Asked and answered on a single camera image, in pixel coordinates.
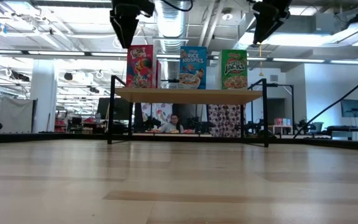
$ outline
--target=column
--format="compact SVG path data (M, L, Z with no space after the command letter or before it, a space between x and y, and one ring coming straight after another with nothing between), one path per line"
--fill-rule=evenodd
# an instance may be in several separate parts
M54 60L34 60L30 99L37 100L37 107L33 133L55 129L58 74Z

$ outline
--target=rice krispies box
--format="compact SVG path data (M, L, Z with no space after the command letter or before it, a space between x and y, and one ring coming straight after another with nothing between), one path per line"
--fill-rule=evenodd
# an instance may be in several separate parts
M222 50L218 62L218 90L246 90L248 86L247 51Z
M206 89L206 47L181 47L179 88Z
M156 87L157 57L153 45L132 45L127 56L127 87Z

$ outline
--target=ceiling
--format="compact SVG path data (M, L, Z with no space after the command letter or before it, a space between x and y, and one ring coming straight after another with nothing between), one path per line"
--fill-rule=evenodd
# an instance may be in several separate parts
M203 15L210 4L210 0L194 1L193 9L186 17L186 38L187 45L198 45L201 32L203 30ZM92 52L123 52L117 44L114 31L109 21L109 11L111 2L105 0L66 0L49 1L36 0L28 1L32 7L40 9L38 13L29 12L25 7L14 8L16 14L24 16L10 16L6 12L7 1L0 2L0 26L3 24L6 28L6 34L0 36L0 49L18 49L18 50L70 50L70 51L92 51ZM231 49L238 41L237 27L244 14L250 12L250 7L245 0L227 0L224 1L224 8L230 8L233 18L225 21L222 19L222 13L214 13L218 16L218 23L214 31L213 39L208 46L210 54L219 52L222 49ZM358 8L358 0L355 1L312 1L294 0L290 11L293 15L302 14L303 16L312 16L317 10L330 13L333 11L348 11ZM132 44L154 44L157 51L161 51L158 37L158 29L155 16L151 18L139 17L140 25L136 31L136 36ZM259 56L258 48L248 47L250 56ZM312 47L289 47L280 45L263 45L262 56L264 57L301 57L313 51ZM334 56L342 56L343 49L325 48L325 50ZM358 57L358 47L347 47L346 50L352 52L354 58ZM59 84L93 84L109 85L112 74L120 75L125 79L126 61L125 60L73 60L56 59L61 68ZM259 62L250 63L250 68L259 66ZM264 67L285 68L286 63L264 63ZM7 58L0 57L0 83L12 83L21 81L12 80L7 75L6 69L20 71L31 77L32 59L31 58ZM67 82L63 76L65 72L85 72L93 75L91 83L87 81ZM29 87L1 87L16 93L30 92ZM60 88L59 94L81 94L88 95L89 90L84 88Z

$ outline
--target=ventilation duct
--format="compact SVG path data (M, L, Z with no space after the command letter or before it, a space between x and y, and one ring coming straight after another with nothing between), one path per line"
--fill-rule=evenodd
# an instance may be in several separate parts
M188 2L167 0L169 3L181 9L188 8ZM176 10L162 1L155 1L157 11L157 27L159 36L182 39L185 37L186 14ZM161 40L162 53L179 54L182 40ZM177 80L179 63L165 62L165 79Z

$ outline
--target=black metal frame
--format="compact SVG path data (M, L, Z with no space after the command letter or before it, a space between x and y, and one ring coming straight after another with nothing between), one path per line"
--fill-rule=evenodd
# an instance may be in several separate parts
M258 85L251 85L251 88L248 88L249 90L253 89L255 86L261 86L261 84ZM276 83L268 83L267 87L279 87L279 86L288 86L291 88L291 102L292 102L292 134L295 134L296 130L296 124L295 124L295 97L294 97L294 89L293 85L282 85L282 84L276 84ZM254 122L254 102L251 101L251 120Z
M124 86L126 86L125 82L123 82L120 78L118 78L115 75L111 76L111 88L110 88L110 107L109 107L109 125L108 125L108 136L107 136L107 140L108 140L108 144L112 144L112 140L113 140L113 122L114 122L114 96L116 94L116 81L120 82L121 84L123 84ZM256 83L254 83L253 85L251 85L248 89L252 89L254 86L256 85L262 85L262 98L263 98L263 108L264 108L264 119L267 121L268 119L268 114L267 114L267 80L266 78L263 78L259 81L257 81ZM128 125L128 140L132 140L134 139L133 135L132 135L132 109L133 109L133 103L130 103L130 113L129 113L129 125ZM249 139L245 139L244 138L244 105L240 105L240 127L241 127L241 138L237 139L239 140L239 142L242 143L250 143L250 142L255 142L255 141L250 141ZM264 123L264 137L263 137L263 144L264 147L268 147L269 146L269 133L268 133L268 126L267 126L267 122ZM136 139L144 139L145 141L155 141L157 138L157 136L136 136ZM183 139L183 138L188 138L188 140L191 140L190 138L194 138L194 137L178 137L176 139ZM199 138L198 140L203 141L202 139L204 139L204 137L196 137ZM205 142L211 142L214 141L211 138L219 141L219 142L233 142L232 138L227 138L227 140L225 141L224 139L217 139L214 137L207 137L205 138Z

